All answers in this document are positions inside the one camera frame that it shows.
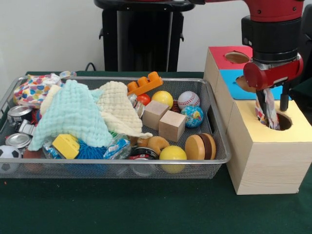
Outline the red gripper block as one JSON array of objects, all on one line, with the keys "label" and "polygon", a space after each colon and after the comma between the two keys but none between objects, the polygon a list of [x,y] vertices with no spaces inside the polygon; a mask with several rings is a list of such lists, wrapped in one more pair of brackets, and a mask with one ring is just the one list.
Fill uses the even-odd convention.
[{"label": "red gripper block", "polygon": [[303,59],[300,55],[289,62],[263,64],[248,62],[243,68],[247,84],[257,90],[256,95],[262,112],[266,112],[264,89],[282,85],[280,111],[286,111],[289,104],[289,81],[299,77],[303,71]]}]

